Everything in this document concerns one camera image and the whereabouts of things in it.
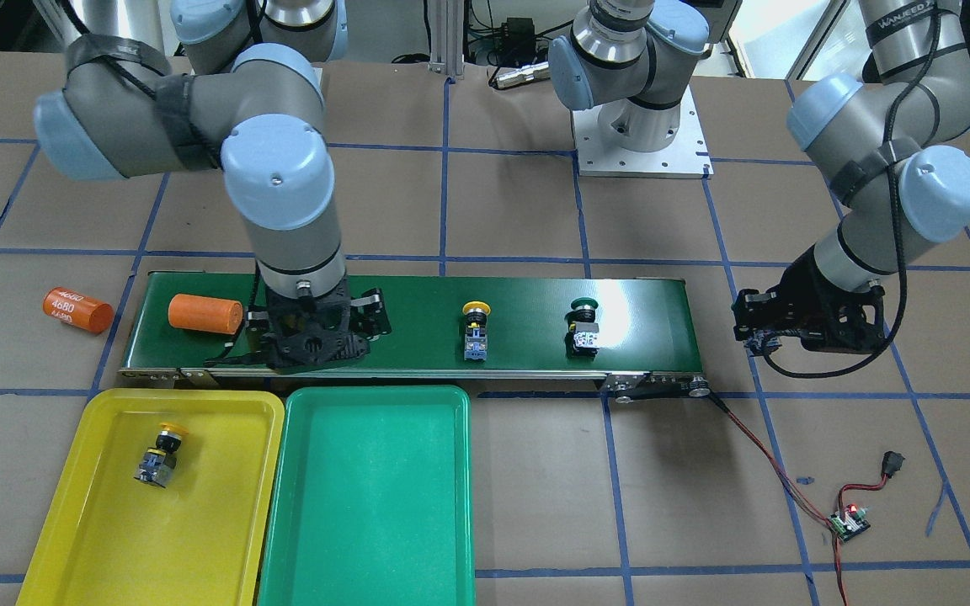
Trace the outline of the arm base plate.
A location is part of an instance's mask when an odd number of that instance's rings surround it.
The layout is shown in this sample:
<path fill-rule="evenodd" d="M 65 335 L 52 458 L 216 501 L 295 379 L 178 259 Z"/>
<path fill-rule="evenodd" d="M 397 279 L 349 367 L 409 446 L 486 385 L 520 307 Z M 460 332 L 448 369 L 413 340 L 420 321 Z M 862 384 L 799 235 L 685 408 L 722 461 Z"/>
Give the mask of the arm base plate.
<path fill-rule="evenodd" d="M 583 176 L 698 179 L 715 172 L 690 88 L 666 110 L 622 99 L 573 111 L 571 130 Z"/>

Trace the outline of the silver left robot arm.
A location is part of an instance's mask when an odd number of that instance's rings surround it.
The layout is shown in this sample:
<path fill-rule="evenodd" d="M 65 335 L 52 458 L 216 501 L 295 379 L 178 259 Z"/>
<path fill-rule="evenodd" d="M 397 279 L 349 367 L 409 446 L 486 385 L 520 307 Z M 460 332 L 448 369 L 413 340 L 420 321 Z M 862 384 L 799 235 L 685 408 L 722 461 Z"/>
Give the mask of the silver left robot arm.
<path fill-rule="evenodd" d="M 970 157 L 951 141 L 970 131 L 970 55 L 958 1 L 862 1 L 876 86 L 846 73 L 797 96 L 786 127 L 847 209 L 776 286 L 738 293 L 733 333 L 769 359 L 782 338 L 812 352 L 877 356 L 884 331 L 881 280 L 970 224 Z M 623 148 L 670 143 L 681 95 L 711 37 L 681 1 L 589 1 L 552 40 L 547 61 L 559 100 L 600 108 Z"/>

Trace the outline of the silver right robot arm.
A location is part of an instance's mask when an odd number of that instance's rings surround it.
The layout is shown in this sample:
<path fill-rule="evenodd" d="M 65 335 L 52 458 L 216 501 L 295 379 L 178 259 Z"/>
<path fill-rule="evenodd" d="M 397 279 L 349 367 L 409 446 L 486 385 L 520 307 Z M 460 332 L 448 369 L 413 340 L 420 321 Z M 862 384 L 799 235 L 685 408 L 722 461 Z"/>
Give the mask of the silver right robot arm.
<path fill-rule="evenodd" d="M 154 1 L 62 1 L 66 80 L 34 110 L 70 179 L 220 170 L 255 258 L 248 314 L 205 367 L 320 369 L 392 330 L 382 293 L 348 290 L 314 61 L 344 56 L 343 1 L 173 1 L 189 73 L 173 72 Z M 248 339 L 235 354 L 235 340 Z"/>

